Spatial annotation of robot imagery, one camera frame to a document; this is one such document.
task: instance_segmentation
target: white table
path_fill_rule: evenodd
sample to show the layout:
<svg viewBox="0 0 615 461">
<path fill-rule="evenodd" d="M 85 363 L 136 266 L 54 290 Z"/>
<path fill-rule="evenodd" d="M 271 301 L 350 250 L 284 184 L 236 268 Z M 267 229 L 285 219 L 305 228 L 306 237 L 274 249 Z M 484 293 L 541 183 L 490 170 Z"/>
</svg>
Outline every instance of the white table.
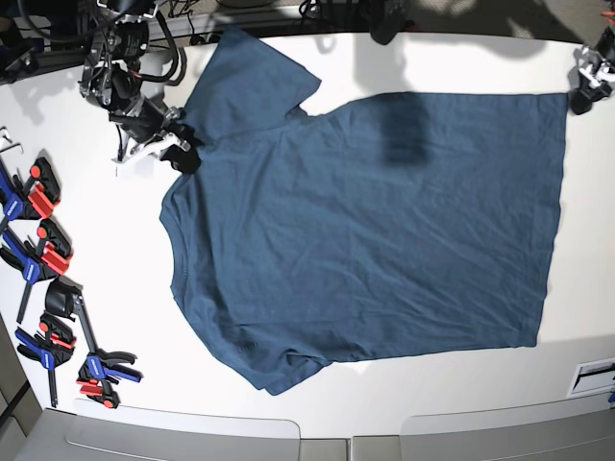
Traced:
<svg viewBox="0 0 615 461">
<path fill-rule="evenodd" d="M 488 36 L 403 34 L 386 47 L 365 35 L 265 40 L 323 80 L 303 107 L 324 113 L 391 91 L 544 93 L 568 91 L 576 45 Z M 165 101 L 182 106 L 214 46 L 188 48 L 188 70 Z M 452 413 L 564 399 L 580 361 L 615 355 L 615 100 L 569 116 L 562 219 L 555 240 L 539 346 L 450 352 L 334 364 L 288 392 L 255 390 L 211 357 L 175 305 L 172 253 L 159 222 L 160 202 L 177 178 L 168 163 L 146 159 L 117 178 L 110 158 L 117 134 L 107 114 L 84 101 L 81 69 L 0 87 L 0 125 L 23 143 L 4 161 L 27 171 L 46 149 L 62 182 L 55 217 L 73 240 L 67 275 L 84 286 L 100 347 L 138 356 L 144 379 L 123 382 L 123 404 L 215 416 L 292 420 L 305 438 L 395 434 L 418 414 Z M 18 223 L 25 237 L 35 225 Z M 24 281 L 0 264 L 0 312 L 10 332 Z M 34 333 L 47 283 L 35 286 L 23 327 Z M 77 350 L 57 371 L 59 409 L 73 411 Z M 46 374 L 21 363 L 41 405 Z"/>
</svg>

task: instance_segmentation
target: t-shirt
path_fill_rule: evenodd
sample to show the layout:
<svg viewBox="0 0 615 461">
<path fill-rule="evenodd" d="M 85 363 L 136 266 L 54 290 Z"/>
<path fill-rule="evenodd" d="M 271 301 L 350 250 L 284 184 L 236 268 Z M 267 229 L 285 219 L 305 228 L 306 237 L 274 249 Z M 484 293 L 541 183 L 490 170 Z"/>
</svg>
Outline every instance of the t-shirt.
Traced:
<svg viewBox="0 0 615 461">
<path fill-rule="evenodd" d="M 202 164 L 160 219 L 213 356 L 277 395 L 332 362 L 535 346 L 566 95 L 390 93 L 308 116 L 319 84 L 229 30 L 185 106 Z"/>
</svg>

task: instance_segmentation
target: clamp handle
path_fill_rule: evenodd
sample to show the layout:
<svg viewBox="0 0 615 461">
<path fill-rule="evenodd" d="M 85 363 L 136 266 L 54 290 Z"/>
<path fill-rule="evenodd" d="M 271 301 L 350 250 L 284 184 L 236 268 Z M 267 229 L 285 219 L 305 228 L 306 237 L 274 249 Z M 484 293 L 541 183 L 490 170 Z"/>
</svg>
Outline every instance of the clamp handle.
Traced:
<svg viewBox="0 0 615 461">
<path fill-rule="evenodd" d="M 2 159 L 0 159 L 0 192 L 5 218 L 12 221 L 23 211 L 24 200 L 20 192 L 15 189 Z"/>
<path fill-rule="evenodd" d="M 38 261 L 30 255 L 10 228 L 6 228 L 4 232 L 2 232 L 2 238 L 4 238 L 4 241 L 7 242 L 12 254 L 21 263 L 23 267 L 23 278 L 28 282 L 28 284 L 34 285 L 40 277 L 40 265 Z"/>
<path fill-rule="evenodd" d="M 4 162 L 0 158 L 0 191 L 2 192 L 1 198 L 3 198 L 2 203 L 4 204 L 11 194 L 14 193 L 14 187 L 12 185 L 11 177 L 7 172 L 7 168 L 4 166 Z"/>
<path fill-rule="evenodd" d="M 46 370 L 49 370 L 50 372 L 55 370 L 56 359 L 54 355 L 51 352 L 44 349 L 35 338 L 30 336 L 28 333 L 26 333 L 21 328 L 18 328 L 15 331 L 15 337 L 23 343 L 23 345 L 28 349 L 28 351 L 33 352 L 34 354 L 37 355 L 38 360 L 40 361 L 40 363 Z M 28 358 L 33 358 L 31 355 L 27 353 L 23 353 L 23 355 L 25 355 Z"/>
<path fill-rule="evenodd" d="M 87 356 L 86 363 L 89 373 L 96 379 L 105 379 L 107 376 L 112 376 L 128 379 L 133 382 L 141 381 L 140 372 L 123 367 L 122 365 L 109 365 L 95 353 Z"/>
</svg>

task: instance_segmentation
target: shirt sleeve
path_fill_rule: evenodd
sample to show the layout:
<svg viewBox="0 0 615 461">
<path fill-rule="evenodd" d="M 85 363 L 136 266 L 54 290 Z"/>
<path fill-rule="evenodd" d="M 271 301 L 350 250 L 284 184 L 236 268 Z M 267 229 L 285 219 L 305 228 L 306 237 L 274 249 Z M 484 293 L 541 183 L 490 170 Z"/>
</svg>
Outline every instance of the shirt sleeve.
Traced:
<svg viewBox="0 0 615 461">
<path fill-rule="evenodd" d="M 273 128 L 319 85 L 302 65 L 228 29 L 185 105 L 184 123 L 206 142 Z"/>
</svg>

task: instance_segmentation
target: clamp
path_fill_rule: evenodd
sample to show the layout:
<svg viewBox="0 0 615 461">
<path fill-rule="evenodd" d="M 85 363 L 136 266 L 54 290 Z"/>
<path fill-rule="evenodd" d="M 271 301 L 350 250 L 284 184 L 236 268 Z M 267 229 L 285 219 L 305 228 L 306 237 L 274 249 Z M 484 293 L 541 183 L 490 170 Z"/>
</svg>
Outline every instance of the clamp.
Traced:
<svg viewBox="0 0 615 461">
<path fill-rule="evenodd" d="M 21 298 L 17 322 L 21 324 L 32 291 L 32 286 L 42 280 L 54 279 L 68 269 L 72 257 L 70 243 L 51 219 L 43 219 L 37 229 L 36 248 L 26 241 L 23 244 L 11 230 L 6 228 L 2 237 L 9 246 L 0 249 L 0 257 L 22 273 L 26 288 Z"/>
<path fill-rule="evenodd" d="M 141 381 L 141 373 L 121 365 L 122 363 L 135 363 L 136 357 L 126 352 L 104 352 L 87 355 L 86 363 L 79 370 L 77 384 L 81 385 L 80 392 L 89 399 L 104 404 L 107 408 L 117 408 L 120 400 L 113 390 L 112 384 L 119 383 L 120 378 L 133 382 Z"/>
<path fill-rule="evenodd" d="M 51 406 L 55 408 L 58 405 L 56 368 L 70 360 L 76 340 L 69 327 L 47 312 L 40 316 L 39 327 L 44 336 L 35 333 L 33 337 L 21 328 L 15 331 L 15 337 L 22 343 L 17 346 L 17 351 L 40 362 L 47 370 Z"/>
<path fill-rule="evenodd" d="M 45 157 L 37 158 L 25 184 L 16 175 L 11 180 L 0 159 L 0 203 L 4 210 L 0 233 L 15 219 L 48 218 L 59 201 L 60 185 Z"/>
<path fill-rule="evenodd" d="M 136 357 L 127 352 L 105 352 L 98 349 L 91 324 L 87 317 L 84 295 L 76 286 L 55 279 L 47 288 L 45 310 L 50 314 L 74 321 L 73 314 L 79 317 L 89 354 L 79 371 L 77 383 L 81 393 L 90 399 L 103 403 L 107 408 L 117 408 L 120 400 L 112 385 L 119 379 L 140 382 L 140 372 L 123 366 L 123 363 L 135 364 Z"/>
</svg>

